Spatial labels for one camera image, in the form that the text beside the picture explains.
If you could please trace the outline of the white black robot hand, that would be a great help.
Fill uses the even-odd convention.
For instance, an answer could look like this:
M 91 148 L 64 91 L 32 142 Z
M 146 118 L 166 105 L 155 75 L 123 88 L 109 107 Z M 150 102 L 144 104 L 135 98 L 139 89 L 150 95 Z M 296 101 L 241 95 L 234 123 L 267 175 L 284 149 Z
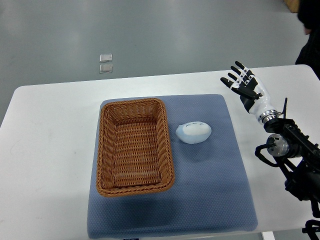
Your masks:
M 245 110 L 255 116 L 260 124 L 276 119 L 280 112 L 271 104 L 271 97 L 261 79 L 251 69 L 236 61 L 231 66 L 228 77 L 221 77 L 221 82 L 239 95 Z

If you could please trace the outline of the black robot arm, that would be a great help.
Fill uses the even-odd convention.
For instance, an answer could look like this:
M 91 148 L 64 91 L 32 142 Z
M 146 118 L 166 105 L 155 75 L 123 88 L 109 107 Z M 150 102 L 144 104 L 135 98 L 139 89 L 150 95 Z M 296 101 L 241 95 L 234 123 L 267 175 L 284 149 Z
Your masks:
M 278 112 L 268 99 L 256 96 L 252 114 L 269 133 L 267 141 L 255 149 L 263 163 L 280 168 L 285 176 L 285 190 L 300 201 L 310 201 L 313 219 L 305 223 L 302 232 L 311 240 L 320 232 L 320 149 L 309 141 L 295 121 L 286 118 L 286 110 Z

